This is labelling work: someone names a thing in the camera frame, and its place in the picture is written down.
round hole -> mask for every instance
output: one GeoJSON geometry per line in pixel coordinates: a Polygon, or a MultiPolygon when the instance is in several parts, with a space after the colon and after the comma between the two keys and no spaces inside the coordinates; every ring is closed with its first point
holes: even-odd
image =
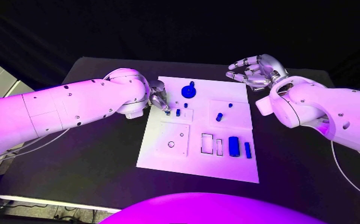
{"type": "Polygon", "coordinates": [[[347,129],[350,126],[350,122],[347,121],[344,124],[343,124],[343,129],[347,129]]]}

white board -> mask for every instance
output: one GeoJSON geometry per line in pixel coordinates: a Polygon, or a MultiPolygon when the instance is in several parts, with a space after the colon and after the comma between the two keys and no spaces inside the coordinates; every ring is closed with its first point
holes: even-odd
{"type": "Polygon", "coordinates": [[[140,168],[259,183],[246,85],[237,82],[159,77],[165,83],[171,115],[152,107],[136,166],[140,168]],[[182,87],[195,83],[195,97],[182,87]],[[229,154],[229,137],[239,137],[240,156],[229,154]],[[245,142],[252,158],[246,158],[245,142]]]}

black table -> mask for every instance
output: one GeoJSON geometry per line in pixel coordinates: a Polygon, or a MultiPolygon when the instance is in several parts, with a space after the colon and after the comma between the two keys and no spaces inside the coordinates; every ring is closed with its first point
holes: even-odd
{"type": "MultiPolygon", "coordinates": [[[[138,69],[149,80],[161,75],[232,81],[226,65],[81,58],[64,83],[103,78],[120,67],[138,69]]],[[[288,71],[333,86],[326,71],[288,71]]],[[[336,167],[330,141],[313,128],[289,129],[274,114],[260,115],[255,102],[268,93],[247,89],[259,184],[136,168],[146,109],[140,118],[114,114],[71,129],[57,142],[18,157],[0,182],[0,195],[125,208],[165,194],[213,192],[275,203],[328,223],[356,223],[360,192],[336,167]]],[[[360,185],[359,153],[340,144],[336,152],[344,172],[360,185]]]]}

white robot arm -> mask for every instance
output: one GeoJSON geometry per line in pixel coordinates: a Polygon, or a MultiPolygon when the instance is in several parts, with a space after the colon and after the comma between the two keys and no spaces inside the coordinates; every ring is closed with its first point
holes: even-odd
{"type": "Polygon", "coordinates": [[[245,65],[246,75],[227,76],[246,83],[253,91],[271,88],[271,94],[256,102],[263,116],[275,114],[289,128],[313,127],[330,140],[360,150],[360,91],[331,89],[300,76],[289,76],[279,61],[268,54],[232,64],[245,65]]]}
{"type": "Polygon", "coordinates": [[[139,71],[125,68],[103,80],[2,98],[0,154],[19,143],[91,123],[114,112],[129,119],[139,117],[148,104],[169,111],[164,82],[149,84],[139,71]]]}

black curtain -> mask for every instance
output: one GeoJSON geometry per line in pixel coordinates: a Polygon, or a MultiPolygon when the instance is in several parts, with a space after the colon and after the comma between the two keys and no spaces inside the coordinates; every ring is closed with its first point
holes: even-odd
{"type": "Polygon", "coordinates": [[[359,0],[0,3],[0,66],[34,89],[58,85],[83,56],[230,64],[263,53],[360,87],[359,0]]]}

